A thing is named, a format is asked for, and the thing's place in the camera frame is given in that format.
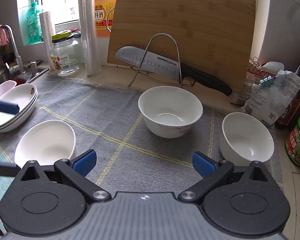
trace tile countertop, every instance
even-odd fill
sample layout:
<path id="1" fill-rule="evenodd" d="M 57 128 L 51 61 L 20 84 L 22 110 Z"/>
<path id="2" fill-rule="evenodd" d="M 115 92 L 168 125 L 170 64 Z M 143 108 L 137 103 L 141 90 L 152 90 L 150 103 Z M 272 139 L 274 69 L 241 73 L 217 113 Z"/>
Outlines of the tile countertop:
<path id="1" fill-rule="evenodd" d="M 43 62 L 40 66 L 48 67 L 48 63 Z M 50 73 L 45 73 L 37 80 L 35 80 L 34 83 L 49 74 L 54 75 L 56 74 L 56 72 L 54 71 Z M 118 65 L 117 67 L 103 66 L 101 68 L 101 72 L 98 75 L 87 76 L 85 67 L 84 65 L 82 65 L 80 71 L 67 77 L 82 79 L 92 83 L 126 88 L 132 80 L 134 74 L 135 72 L 133 70 L 130 70 L 129 67 Z M 156 79 L 160 79 L 162 81 L 171 82 L 170 80 L 165 80 L 164 77 L 159 76 L 157 74 L 150 74 L 150 76 Z M 147 90 L 149 88 L 160 85 L 164 84 L 138 75 L 131 88 Z M 206 106 L 212 107 L 226 114 L 238 111 L 239 107 L 234 104 L 231 104 L 229 102 L 229 98 L 219 91 L 209 89 L 197 83 L 194 85 L 194 87 L 184 88 L 196 95 L 202 102 L 202 104 Z M 276 145 L 279 152 L 283 173 L 284 194 L 288 199 L 291 208 L 290 217 L 285 226 L 283 234 L 289 240 L 300 240 L 300 168 L 292 164 L 287 157 L 284 143 L 288 135 L 288 130 L 277 130 Z"/>

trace knife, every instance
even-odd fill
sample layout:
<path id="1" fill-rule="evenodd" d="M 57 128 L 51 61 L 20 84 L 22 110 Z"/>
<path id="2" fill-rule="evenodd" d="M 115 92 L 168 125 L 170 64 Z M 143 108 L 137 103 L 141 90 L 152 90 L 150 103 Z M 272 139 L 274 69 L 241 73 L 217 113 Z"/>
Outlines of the knife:
<path id="1" fill-rule="evenodd" d="M 114 57 L 138 67 L 144 52 L 137 47 L 125 46 L 119 49 Z M 147 51 L 141 68 L 180 82 L 179 63 L 172 59 Z M 222 80 L 183 63 L 181 63 L 181 74 L 183 78 L 191 77 L 198 83 L 227 96 L 232 93 L 232 89 Z"/>

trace white bowl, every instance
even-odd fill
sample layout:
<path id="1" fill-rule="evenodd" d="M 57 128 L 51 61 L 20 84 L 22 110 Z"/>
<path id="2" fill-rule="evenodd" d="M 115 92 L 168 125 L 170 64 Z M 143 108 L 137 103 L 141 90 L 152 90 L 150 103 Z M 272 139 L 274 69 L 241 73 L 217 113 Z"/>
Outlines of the white bowl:
<path id="1" fill-rule="evenodd" d="M 222 122 L 220 151 L 224 159 L 234 165 L 248 166 L 251 161 L 269 160 L 274 142 L 259 120 L 248 114 L 231 113 Z"/>
<path id="2" fill-rule="evenodd" d="M 9 122 L 7 122 L 6 124 L 4 125 L 1 125 L 0 126 L 0 130 L 4 129 L 4 128 L 7 128 L 8 126 L 12 125 L 13 123 L 15 123 L 17 120 L 19 119 L 23 119 L 24 121 L 26 119 L 24 119 L 24 115 L 25 114 L 28 114 L 28 117 L 30 116 L 30 114 L 32 113 L 33 109 L 34 109 L 34 104 L 36 103 L 37 101 L 37 98 L 38 98 L 38 93 L 35 94 L 34 98 L 31 100 L 30 104 L 28 106 L 26 106 L 26 108 L 24 108 L 21 112 L 19 112 L 19 114 L 16 114 Z"/>
<path id="3" fill-rule="evenodd" d="M 17 83 L 14 80 L 7 80 L 0 85 L 0 97 L 8 92 L 10 89 L 13 89 Z"/>
<path id="4" fill-rule="evenodd" d="M 66 122 L 49 120 L 32 127 L 19 141 L 14 162 L 22 168 L 29 160 L 40 165 L 53 165 L 57 160 L 71 159 L 75 133 Z"/>
<path id="5" fill-rule="evenodd" d="M 10 89 L 0 100 L 17 104 L 19 106 L 18 114 L 7 114 L 0 112 L 0 127 L 6 125 L 10 120 L 15 118 L 17 115 L 22 114 L 24 108 L 26 108 L 37 95 L 37 88 L 34 84 L 22 84 Z"/>
<path id="6" fill-rule="evenodd" d="M 12 122 L 9 122 L 4 127 L 0 128 L 0 133 L 10 132 L 15 128 L 19 127 L 20 125 L 22 125 L 32 114 L 37 98 L 38 95 L 36 96 L 35 101 L 32 103 L 32 105 L 30 105 L 22 115 L 19 115 L 17 119 L 13 119 Z"/>
<path id="7" fill-rule="evenodd" d="M 203 112 L 195 95 L 171 86 L 148 89 L 140 96 L 138 106 L 149 130 L 163 138 L 186 134 Z"/>

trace cutting board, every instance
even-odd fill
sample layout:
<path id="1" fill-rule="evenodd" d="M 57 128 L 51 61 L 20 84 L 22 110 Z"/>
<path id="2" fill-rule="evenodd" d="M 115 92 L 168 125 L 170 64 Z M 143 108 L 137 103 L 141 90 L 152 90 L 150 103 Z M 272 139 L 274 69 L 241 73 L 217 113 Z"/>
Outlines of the cutting board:
<path id="1" fill-rule="evenodd" d="M 240 93 L 249 65 L 255 22 L 255 0 L 117 0 L 108 63 L 118 49 L 145 49 L 157 33 L 175 38 L 181 62 L 224 81 Z M 149 51 L 178 61 L 176 46 L 157 37 Z"/>

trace sink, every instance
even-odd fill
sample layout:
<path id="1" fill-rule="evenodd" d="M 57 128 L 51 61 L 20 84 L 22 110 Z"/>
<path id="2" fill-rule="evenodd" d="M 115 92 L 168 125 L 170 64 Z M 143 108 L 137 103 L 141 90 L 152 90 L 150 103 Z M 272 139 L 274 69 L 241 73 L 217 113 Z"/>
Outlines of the sink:
<path id="1" fill-rule="evenodd" d="M 3 69 L 0 71 L 0 84 L 7 80 L 14 80 L 17 82 L 17 85 L 31 83 L 36 78 L 40 77 L 43 73 L 46 73 L 49 68 L 40 68 L 38 67 L 38 73 L 35 76 L 32 76 L 31 69 L 25 67 L 26 72 L 22 75 L 17 75 L 14 77 L 10 76 L 10 72 L 8 69 Z"/>

